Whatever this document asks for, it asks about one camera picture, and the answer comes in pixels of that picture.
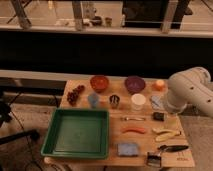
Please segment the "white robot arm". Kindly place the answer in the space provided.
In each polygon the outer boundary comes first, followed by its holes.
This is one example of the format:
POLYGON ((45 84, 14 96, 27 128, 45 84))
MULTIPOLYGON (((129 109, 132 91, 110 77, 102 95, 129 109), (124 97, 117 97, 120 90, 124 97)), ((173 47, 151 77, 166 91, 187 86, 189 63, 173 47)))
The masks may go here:
POLYGON ((171 75, 167 81, 168 91, 162 98, 164 109, 172 114, 182 113, 190 103, 213 118, 213 91, 208 88, 210 81, 211 75, 203 67, 171 75))

